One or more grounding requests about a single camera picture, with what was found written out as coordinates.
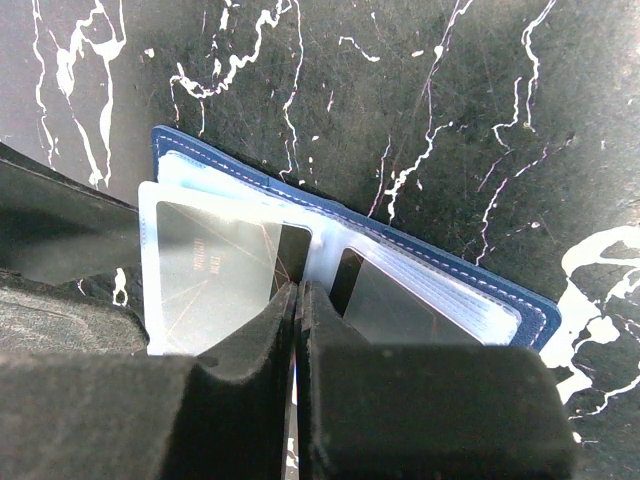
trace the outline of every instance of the black plastic part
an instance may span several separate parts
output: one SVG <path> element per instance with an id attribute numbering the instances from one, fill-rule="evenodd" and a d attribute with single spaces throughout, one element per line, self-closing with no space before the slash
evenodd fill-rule
<path id="1" fill-rule="evenodd" d="M 199 359 L 0 356 L 0 478 L 280 478 L 296 293 Z"/>
<path id="2" fill-rule="evenodd" d="M 304 283 L 296 304 L 296 366 L 298 388 L 298 445 L 300 453 L 300 479 L 324 478 L 323 460 L 317 456 L 312 437 L 322 399 L 315 388 L 314 379 L 320 375 L 318 348 L 323 345 L 368 346 L 358 331 L 345 323 L 337 314 L 320 284 Z"/>
<path id="3" fill-rule="evenodd" d="M 537 354 L 369 345 L 321 288 L 300 303 L 301 480 L 570 478 L 576 444 Z"/>
<path id="4" fill-rule="evenodd" d="M 56 285 L 140 263 L 137 210 L 0 144 L 0 268 Z"/>

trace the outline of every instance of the black marble surface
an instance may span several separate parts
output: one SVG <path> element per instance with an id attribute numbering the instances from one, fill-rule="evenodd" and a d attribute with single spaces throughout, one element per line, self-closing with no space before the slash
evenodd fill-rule
<path id="1" fill-rule="evenodd" d="M 0 25 L 0 141 L 61 173 L 135 203 L 177 126 L 559 301 L 579 478 L 638 478 L 640 1 L 33 0 Z"/>

